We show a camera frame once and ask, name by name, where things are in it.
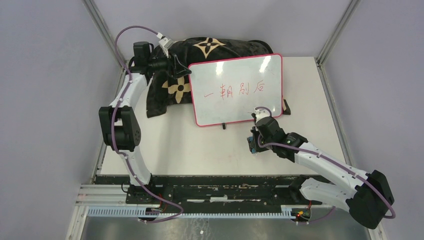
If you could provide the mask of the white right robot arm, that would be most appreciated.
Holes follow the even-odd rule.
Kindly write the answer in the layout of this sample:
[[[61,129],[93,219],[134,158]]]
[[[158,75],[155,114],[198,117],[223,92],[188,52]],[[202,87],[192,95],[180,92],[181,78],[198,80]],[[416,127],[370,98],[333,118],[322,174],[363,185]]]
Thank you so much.
[[[289,189],[296,204],[318,201],[339,208],[362,226],[375,229],[383,219],[396,218],[395,202],[387,177],[378,170],[367,172],[335,160],[304,136],[286,133],[278,121],[261,111],[252,113],[251,146],[255,152],[272,151],[279,158],[313,170],[328,180],[300,176]]]

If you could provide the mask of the pink framed whiteboard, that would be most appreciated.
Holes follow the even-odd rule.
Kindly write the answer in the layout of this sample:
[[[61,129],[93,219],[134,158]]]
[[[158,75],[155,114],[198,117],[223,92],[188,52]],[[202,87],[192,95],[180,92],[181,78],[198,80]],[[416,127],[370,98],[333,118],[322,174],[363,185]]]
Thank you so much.
[[[278,53],[193,63],[188,69],[199,127],[251,121],[256,107],[283,114],[283,56]]]

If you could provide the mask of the blue black whiteboard eraser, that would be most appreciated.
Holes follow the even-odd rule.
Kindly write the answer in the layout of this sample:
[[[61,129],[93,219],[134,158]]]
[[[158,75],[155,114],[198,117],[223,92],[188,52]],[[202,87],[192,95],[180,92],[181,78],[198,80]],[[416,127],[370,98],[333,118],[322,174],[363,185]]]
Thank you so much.
[[[257,153],[257,143],[256,140],[254,139],[254,136],[249,136],[247,138],[247,142],[248,142],[248,147],[249,147],[249,151],[251,154],[256,154]]]

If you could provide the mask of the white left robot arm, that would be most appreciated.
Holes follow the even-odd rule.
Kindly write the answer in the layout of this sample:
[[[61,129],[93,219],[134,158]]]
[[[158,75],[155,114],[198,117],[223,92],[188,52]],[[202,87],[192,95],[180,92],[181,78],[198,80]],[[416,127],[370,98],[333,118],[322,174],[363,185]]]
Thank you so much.
[[[185,77],[191,71],[183,65],[170,44],[160,43],[162,57],[152,57],[149,42],[136,42],[133,46],[134,65],[120,60],[125,79],[115,99],[99,111],[104,143],[122,159],[133,186],[139,186],[138,197],[149,204],[156,200],[158,191],[149,185],[152,174],[143,159],[140,143],[142,130],[135,115],[135,106],[148,86],[148,76],[164,71],[170,77]]]

